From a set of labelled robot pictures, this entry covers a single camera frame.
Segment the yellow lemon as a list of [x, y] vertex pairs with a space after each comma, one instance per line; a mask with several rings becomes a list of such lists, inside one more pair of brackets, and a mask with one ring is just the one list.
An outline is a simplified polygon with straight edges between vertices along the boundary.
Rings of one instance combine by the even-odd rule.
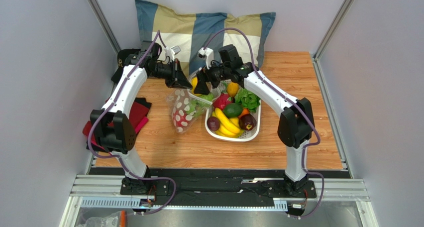
[[191, 79], [191, 84], [192, 84], [192, 86], [193, 86], [193, 88], [191, 89], [191, 93], [192, 93], [192, 94], [194, 94], [194, 95], [197, 95], [197, 94], [195, 94], [195, 93], [194, 93], [195, 88], [196, 88], [196, 86], [197, 86], [197, 84], [198, 84], [198, 79], [197, 79], [197, 77], [194, 77], [194, 78], [192, 78], [192, 79]]

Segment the green bumpy fruit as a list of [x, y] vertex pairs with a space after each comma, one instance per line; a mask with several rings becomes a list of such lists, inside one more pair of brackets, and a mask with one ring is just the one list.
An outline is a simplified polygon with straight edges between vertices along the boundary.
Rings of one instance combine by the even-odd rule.
[[191, 114], [193, 115], [193, 117], [198, 117], [212, 106], [213, 99], [213, 93], [200, 96], [190, 94], [190, 101], [188, 105], [184, 108], [184, 110], [187, 114]]

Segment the clear dotted zip bag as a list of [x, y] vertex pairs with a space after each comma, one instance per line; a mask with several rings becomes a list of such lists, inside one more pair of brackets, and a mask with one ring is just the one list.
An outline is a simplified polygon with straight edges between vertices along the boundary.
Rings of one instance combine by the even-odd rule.
[[219, 96], [219, 88], [208, 84], [208, 95], [195, 95], [190, 89], [173, 89], [166, 101], [170, 108], [171, 123], [176, 133], [186, 132], [203, 115]]

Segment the green leafy lettuce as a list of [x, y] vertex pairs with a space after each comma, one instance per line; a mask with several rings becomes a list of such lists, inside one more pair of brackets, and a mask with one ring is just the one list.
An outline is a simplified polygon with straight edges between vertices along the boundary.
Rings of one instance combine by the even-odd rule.
[[256, 112], [260, 106], [260, 98], [247, 89], [240, 89], [234, 97], [235, 103], [240, 104], [249, 112]]

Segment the red apple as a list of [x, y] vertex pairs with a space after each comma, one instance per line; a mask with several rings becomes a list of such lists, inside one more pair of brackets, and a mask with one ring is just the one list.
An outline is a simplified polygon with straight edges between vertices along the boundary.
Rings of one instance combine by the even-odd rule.
[[191, 114], [187, 114], [186, 112], [179, 110], [178, 112], [174, 113], [173, 116], [173, 123], [176, 128], [186, 128], [189, 127], [191, 122], [193, 121], [194, 117]]

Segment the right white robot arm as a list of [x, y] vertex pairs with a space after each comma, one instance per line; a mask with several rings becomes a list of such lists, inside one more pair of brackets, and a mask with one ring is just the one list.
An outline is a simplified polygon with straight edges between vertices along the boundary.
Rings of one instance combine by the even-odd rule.
[[279, 116], [277, 134], [286, 146], [287, 166], [285, 180], [298, 189], [308, 180], [305, 171], [306, 146], [312, 137], [314, 119], [312, 105], [285, 93], [254, 67], [253, 62], [243, 62], [234, 45], [219, 49], [220, 62], [215, 62], [214, 51], [201, 48], [198, 56], [206, 65], [196, 73], [198, 84], [195, 94], [208, 94], [208, 85], [214, 88], [221, 81], [231, 80], [264, 101]]

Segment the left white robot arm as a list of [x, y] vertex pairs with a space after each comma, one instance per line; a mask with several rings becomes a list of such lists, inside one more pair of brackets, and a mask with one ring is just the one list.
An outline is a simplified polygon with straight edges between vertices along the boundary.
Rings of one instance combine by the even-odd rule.
[[123, 72], [111, 97], [100, 110], [92, 110], [89, 139], [115, 157], [125, 170], [122, 184], [146, 193], [153, 183], [148, 166], [135, 150], [137, 133], [129, 120], [137, 93], [149, 77], [163, 79], [168, 88], [190, 89], [192, 85], [175, 57], [179, 46], [163, 48], [153, 41], [142, 42], [124, 61]]

